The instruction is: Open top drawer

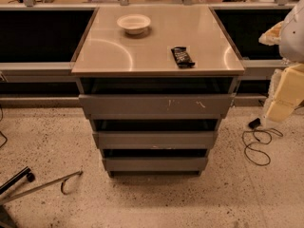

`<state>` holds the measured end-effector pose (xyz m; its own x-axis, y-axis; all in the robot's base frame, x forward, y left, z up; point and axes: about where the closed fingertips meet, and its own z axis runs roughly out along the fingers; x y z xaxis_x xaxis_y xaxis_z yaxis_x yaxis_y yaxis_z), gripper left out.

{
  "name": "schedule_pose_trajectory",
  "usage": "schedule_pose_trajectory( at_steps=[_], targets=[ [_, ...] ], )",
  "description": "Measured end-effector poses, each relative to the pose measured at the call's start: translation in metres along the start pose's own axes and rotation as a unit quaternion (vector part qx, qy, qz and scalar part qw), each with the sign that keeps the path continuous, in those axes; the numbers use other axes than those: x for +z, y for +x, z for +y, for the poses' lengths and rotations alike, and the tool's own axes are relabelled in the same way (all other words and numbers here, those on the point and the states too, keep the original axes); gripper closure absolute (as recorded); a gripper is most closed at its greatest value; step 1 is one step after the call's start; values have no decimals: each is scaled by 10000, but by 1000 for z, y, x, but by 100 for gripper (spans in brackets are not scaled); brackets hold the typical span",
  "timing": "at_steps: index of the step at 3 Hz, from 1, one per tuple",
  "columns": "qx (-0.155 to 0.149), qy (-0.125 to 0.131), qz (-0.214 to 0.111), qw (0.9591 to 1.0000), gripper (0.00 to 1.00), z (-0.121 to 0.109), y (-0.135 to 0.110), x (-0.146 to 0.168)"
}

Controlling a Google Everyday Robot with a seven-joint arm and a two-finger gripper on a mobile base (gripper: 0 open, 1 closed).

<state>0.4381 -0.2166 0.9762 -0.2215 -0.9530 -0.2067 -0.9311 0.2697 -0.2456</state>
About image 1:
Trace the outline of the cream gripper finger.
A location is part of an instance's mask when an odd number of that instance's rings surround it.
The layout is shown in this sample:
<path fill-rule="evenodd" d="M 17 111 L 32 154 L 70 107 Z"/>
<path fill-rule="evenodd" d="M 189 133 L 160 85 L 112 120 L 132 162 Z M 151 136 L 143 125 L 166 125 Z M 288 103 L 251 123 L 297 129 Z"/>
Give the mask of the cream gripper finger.
<path fill-rule="evenodd" d="M 264 32 L 259 38 L 258 41 L 266 46 L 278 45 L 281 41 L 280 31 L 282 28 L 283 22 L 278 22 L 266 32 Z"/>
<path fill-rule="evenodd" d="M 304 101 L 304 65 L 276 69 L 264 104 L 264 122 L 281 123 Z"/>

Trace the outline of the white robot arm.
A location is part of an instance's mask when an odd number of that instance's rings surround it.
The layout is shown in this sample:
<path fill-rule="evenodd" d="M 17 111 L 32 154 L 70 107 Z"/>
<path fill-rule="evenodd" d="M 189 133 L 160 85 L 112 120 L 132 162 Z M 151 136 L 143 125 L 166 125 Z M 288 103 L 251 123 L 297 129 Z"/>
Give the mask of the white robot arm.
<path fill-rule="evenodd" d="M 291 66 L 276 69 L 263 106 L 262 124 L 270 127 L 286 120 L 304 101 L 304 0 L 300 0 L 285 19 L 264 32 L 258 41 L 279 45 L 279 54 Z"/>

